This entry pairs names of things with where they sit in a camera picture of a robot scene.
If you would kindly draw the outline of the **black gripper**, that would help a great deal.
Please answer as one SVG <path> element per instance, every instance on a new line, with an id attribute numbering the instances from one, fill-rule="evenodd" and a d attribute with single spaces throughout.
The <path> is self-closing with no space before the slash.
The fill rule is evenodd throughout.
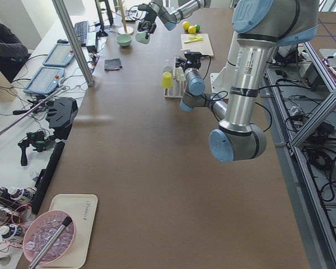
<path id="1" fill-rule="evenodd" d="M 139 11 L 145 11 L 144 18 L 138 23 L 137 30 L 139 32 L 146 31 L 149 34 L 153 34 L 156 28 L 155 20 L 157 12 L 152 7 L 152 4 L 140 4 L 138 6 Z"/>
<path id="2" fill-rule="evenodd" d="M 175 67 L 181 67 L 183 70 L 187 70 L 188 68 L 201 68 L 201 58 L 203 54 L 200 52 L 185 52 L 184 53 L 185 59 L 182 59 L 180 56 L 176 58 Z"/>

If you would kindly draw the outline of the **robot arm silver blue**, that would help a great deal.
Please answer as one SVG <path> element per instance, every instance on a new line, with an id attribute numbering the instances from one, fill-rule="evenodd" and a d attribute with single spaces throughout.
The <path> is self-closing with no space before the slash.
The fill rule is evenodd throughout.
<path id="1" fill-rule="evenodd" d="M 145 11 L 146 14 L 138 23 L 137 30 L 153 34 L 157 27 L 156 19 L 159 18 L 164 27 L 171 31 L 180 21 L 188 18 L 193 12 L 202 8 L 209 8 L 210 5 L 211 1 L 209 0 L 191 0 L 170 12 L 164 7 L 163 1 L 155 0 L 148 4 L 140 4 L 138 9 Z"/>
<path id="2" fill-rule="evenodd" d="M 239 52 L 226 103 L 220 94 L 204 93 L 196 69 L 185 71 L 187 85 L 180 108 L 190 112 L 205 106 L 220 120 L 209 135 L 209 148 L 217 160 L 254 159 L 264 152 L 265 134 L 250 120 L 267 61 L 276 47 L 313 39 L 318 12 L 319 1 L 239 1 L 232 17 Z"/>

